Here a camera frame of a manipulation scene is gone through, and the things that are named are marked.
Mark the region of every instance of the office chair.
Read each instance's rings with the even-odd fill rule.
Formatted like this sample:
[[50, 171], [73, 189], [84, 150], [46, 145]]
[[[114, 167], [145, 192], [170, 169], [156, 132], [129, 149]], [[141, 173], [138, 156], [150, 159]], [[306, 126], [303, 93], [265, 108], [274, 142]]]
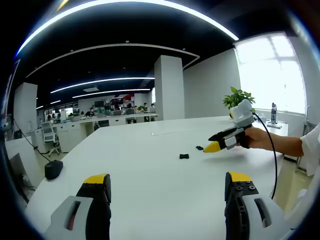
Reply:
[[122, 111], [121, 111], [121, 110], [114, 110], [114, 111], [112, 112], [112, 116], [121, 116], [121, 114], [122, 114]]
[[56, 151], [56, 153], [59, 155], [59, 139], [57, 133], [54, 131], [51, 122], [45, 121], [41, 124], [42, 130], [43, 130], [43, 141], [44, 143], [52, 142], [53, 147], [50, 149], [48, 156], [50, 157], [51, 153], [53, 151]]
[[[126, 115], [135, 114], [135, 109], [134, 109], [134, 108], [128, 108], [128, 109], [125, 110], [125, 114], [126, 114]], [[134, 117], [130, 117], [130, 118], [127, 118], [127, 119], [126, 119], [126, 122], [127, 122], [128, 124], [131, 124], [131, 122], [136, 123], [137, 121], [136, 121], [136, 119], [135, 119]]]
[[125, 114], [126, 115], [135, 114], [135, 109], [134, 108], [128, 108], [128, 109], [125, 110]]

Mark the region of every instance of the black cable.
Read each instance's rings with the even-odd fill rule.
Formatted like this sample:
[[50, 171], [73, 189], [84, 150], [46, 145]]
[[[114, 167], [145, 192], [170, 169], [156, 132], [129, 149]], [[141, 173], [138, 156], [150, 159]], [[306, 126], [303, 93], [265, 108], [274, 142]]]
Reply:
[[48, 158], [46, 158], [46, 156], [44, 156], [39, 150], [38, 150], [38, 147], [37, 146], [33, 146], [33, 144], [31, 142], [29, 142], [28, 138], [26, 137], [26, 135], [24, 135], [24, 133], [22, 132], [22, 130], [20, 129], [20, 127], [18, 126], [17, 122], [15, 119], [13, 119], [16, 127], [21, 131], [22, 135], [25, 137], [25, 139], [27, 140], [27, 142], [33, 147], [33, 149], [37, 150], [37, 152], [42, 156], [44, 157], [45, 159], [47, 159], [49, 162], [51, 162]]
[[255, 112], [252, 112], [252, 113], [259, 119], [259, 121], [264, 126], [264, 129], [266, 130], [266, 133], [268, 134], [270, 142], [271, 142], [271, 145], [272, 145], [272, 150], [273, 150], [273, 154], [274, 154], [274, 165], [275, 165], [275, 181], [274, 181], [274, 188], [273, 188], [273, 193], [272, 193], [271, 199], [274, 199], [275, 192], [276, 192], [276, 187], [277, 187], [277, 181], [278, 181], [278, 164], [277, 164], [277, 156], [276, 156], [275, 145], [274, 145], [274, 142], [272, 141], [271, 135], [270, 135], [266, 125], [264, 124], [264, 122], [261, 120], [261, 118]]

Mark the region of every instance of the black ceiling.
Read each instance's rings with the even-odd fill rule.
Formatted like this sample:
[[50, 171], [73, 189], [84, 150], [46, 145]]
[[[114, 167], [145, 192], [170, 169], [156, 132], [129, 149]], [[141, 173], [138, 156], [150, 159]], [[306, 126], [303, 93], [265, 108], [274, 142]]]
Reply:
[[[70, 0], [65, 9], [82, 2]], [[176, 0], [172, 1], [204, 13], [217, 20], [240, 39], [272, 31], [288, 31], [286, 15], [277, 4], [256, 0]], [[48, 5], [49, 13], [42, 17], [33, 30], [52, 18], [56, 5]], [[38, 85], [37, 105], [61, 100], [74, 101], [83, 89], [93, 86], [99, 91], [152, 88], [142, 80], [104, 82], [75, 87], [50, 94], [69, 85], [122, 77], [146, 77], [160, 55], [182, 59], [186, 65], [194, 56], [151, 47], [117, 46], [97, 48], [71, 54], [41, 69], [44, 63], [83, 48], [130, 43], [158, 45], [199, 55], [199, 63], [233, 47], [233, 39], [211, 24], [188, 13], [150, 3], [111, 3], [75, 12], [46, 28], [20, 52], [21, 58], [14, 80], [14, 88], [22, 82]]]

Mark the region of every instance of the potted plant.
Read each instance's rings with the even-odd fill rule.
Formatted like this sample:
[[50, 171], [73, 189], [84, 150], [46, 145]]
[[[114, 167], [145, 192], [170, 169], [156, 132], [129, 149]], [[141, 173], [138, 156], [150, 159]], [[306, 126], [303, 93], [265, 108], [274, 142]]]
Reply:
[[225, 95], [225, 99], [223, 100], [224, 106], [228, 107], [228, 109], [238, 106], [238, 104], [241, 103], [241, 101], [244, 99], [248, 99], [251, 104], [256, 103], [254, 100], [255, 98], [251, 96], [250, 92], [242, 91], [241, 89], [238, 90], [233, 86], [230, 88], [233, 94]]
[[140, 112], [145, 112], [145, 111], [147, 111], [147, 108], [146, 108], [145, 106], [139, 106], [139, 107], [138, 107], [138, 110], [139, 110]]

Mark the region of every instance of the bright window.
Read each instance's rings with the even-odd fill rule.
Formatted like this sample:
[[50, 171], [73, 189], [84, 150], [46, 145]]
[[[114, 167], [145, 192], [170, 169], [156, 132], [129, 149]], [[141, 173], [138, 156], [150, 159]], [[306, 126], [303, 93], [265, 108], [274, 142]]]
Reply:
[[306, 114], [306, 91], [294, 49], [284, 33], [236, 42], [241, 89], [252, 93], [256, 109]]
[[156, 102], [156, 88], [152, 88], [152, 103], [154, 104]]

